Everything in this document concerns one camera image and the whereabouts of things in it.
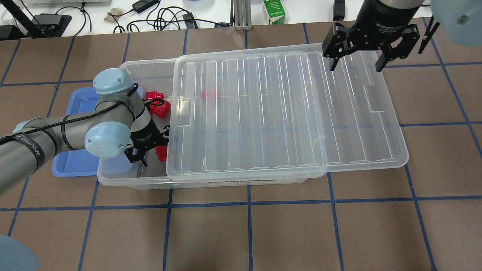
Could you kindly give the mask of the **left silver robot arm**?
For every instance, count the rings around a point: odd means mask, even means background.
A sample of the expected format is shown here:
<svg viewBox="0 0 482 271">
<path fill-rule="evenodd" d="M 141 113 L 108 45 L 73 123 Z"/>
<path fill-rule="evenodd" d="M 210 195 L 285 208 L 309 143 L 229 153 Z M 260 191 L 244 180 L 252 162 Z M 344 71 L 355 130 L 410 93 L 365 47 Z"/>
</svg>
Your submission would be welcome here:
<svg viewBox="0 0 482 271">
<path fill-rule="evenodd" d="M 62 152 L 86 149 L 100 158 L 125 154 L 131 163 L 146 165 L 147 151 L 167 146 L 169 125 L 156 126 L 147 101 L 138 94 L 139 84 L 126 71 L 105 69 L 95 76 L 93 87 L 99 95 L 94 112 L 31 119 L 1 137 L 2 195 Z"/>
</svg>

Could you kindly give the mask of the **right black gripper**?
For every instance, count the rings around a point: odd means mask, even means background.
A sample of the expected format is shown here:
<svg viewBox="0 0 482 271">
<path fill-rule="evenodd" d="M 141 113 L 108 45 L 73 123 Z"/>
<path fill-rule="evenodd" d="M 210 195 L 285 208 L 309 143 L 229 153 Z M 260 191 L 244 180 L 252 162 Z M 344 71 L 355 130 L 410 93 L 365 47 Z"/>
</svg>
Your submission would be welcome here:
<svg viewBox="0 0 482 271">
<path fill-rule="evenodd" d="M 322 43 L 330 71 L 334 72 L 339 60 L 356 49 L 381 49 L 376 72 L 381 72 L 390 61 L 408 57 L 420 39 L 417 25 L 410 24 L 419 8 L 419 0 L 365 0 L 354 25 L 333 23 Z M 400 42 L 392 47 L 391 43 L 399 38 Z"/>
</svg>

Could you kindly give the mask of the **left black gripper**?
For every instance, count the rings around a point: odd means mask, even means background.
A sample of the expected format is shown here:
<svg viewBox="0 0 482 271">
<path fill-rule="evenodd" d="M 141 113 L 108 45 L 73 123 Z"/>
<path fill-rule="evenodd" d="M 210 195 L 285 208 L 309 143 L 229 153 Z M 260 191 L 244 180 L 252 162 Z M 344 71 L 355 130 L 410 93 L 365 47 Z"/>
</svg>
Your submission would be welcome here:
<svg viewBox="0 0 482 271">
<path fill-rule="evenodd" d="M 124 150 L 124 154 L 130 163 L 137 162 L 136 149 L 148 151 L 157 146 L 167 146 L 169 142 L 170 125 L 165 125 L 164 128 L 159 129 L 153 120 L 142 129 L 131 132 L 130 139 L 134 144 L 128 146 Z M 139 161 L 144 167 L 148 166 L 146 162 L 146 153 L 139 153 Z"/>
</svg>

